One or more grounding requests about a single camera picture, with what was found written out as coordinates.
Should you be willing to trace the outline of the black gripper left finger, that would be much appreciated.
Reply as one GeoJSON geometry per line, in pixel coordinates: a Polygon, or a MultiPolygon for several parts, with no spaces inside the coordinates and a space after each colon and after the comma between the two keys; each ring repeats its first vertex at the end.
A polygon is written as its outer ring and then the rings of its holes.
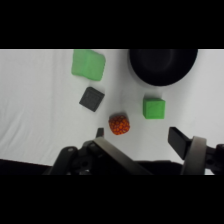
{"type": "Polygon", "coordinates": [[[108,142],[104,129],[98,128],[96,137],[84,142],[80,149],[63,148],[49,174],[150,175],[150,172],[108,142]]]}

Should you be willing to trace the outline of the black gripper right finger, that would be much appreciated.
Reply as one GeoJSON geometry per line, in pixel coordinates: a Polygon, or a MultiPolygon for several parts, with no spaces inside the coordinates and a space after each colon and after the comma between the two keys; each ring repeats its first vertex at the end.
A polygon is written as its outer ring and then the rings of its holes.
{"type": "Polygon", "coordinates": [[[176,127],[169,128],[168,143],[184,161],[182,175],[204,175],[206,169],[224,175],[224,144],[209,147],[205,138],[190,139],[176,127]]]}

